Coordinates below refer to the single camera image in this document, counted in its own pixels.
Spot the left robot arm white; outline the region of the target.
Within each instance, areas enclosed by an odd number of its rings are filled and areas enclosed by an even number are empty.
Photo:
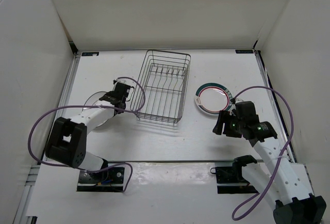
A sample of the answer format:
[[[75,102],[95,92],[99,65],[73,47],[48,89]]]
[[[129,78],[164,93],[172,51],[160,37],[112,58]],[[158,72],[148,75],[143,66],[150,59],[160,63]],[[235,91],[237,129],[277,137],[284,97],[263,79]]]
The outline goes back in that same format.
[[[90,177],[95,182],[104,182],[108,177],[108,162],[87,152],[87,136],[126,109],[126,100],[132,88],[121,81],[115,82],[111,91],[98,94],[98,99],[90,102],[90,107],[85,106],[80,114],[56,119],[46,143],[46,157],[71,168],[90,171]]]

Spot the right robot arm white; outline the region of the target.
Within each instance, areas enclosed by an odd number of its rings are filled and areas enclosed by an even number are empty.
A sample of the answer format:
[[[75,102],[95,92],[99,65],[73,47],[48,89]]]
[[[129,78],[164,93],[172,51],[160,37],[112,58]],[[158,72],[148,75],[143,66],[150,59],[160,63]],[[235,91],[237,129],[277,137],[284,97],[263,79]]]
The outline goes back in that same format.
[[[270,122],[259,120],[251,101],[240,102],[232,111],[221,110],[213,133],[244,138],[260,155],[270,175],[251,155],[234,159],[232,178],[249,182],[273,211],[276,223],[320,223],[326,210],[321,196],[314,196],[284,156],[277,133]]]

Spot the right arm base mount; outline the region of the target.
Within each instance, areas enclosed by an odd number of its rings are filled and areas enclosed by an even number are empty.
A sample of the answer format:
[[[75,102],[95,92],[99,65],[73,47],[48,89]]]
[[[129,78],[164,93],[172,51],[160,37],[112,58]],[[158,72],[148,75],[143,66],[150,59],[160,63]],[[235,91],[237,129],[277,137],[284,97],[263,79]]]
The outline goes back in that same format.
[[[256,164],[257,160],[251,155],[244,155],[229,163],[215,163],[210,174],[216,177],[217,193],[224,194],[255,194],[257,190],[249,181],[243,178],[242,168],[248,164]]]

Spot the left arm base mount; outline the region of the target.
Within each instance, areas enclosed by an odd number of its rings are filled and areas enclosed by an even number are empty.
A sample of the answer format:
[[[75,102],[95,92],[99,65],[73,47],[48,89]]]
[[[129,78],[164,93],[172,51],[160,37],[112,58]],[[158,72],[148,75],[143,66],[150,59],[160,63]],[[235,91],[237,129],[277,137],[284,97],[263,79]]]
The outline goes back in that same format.
[[[125,176],[126,162],[109,165],[103,172],[88,173],[80,171],[76,191],[95,193],[124,193],[128,177]]]

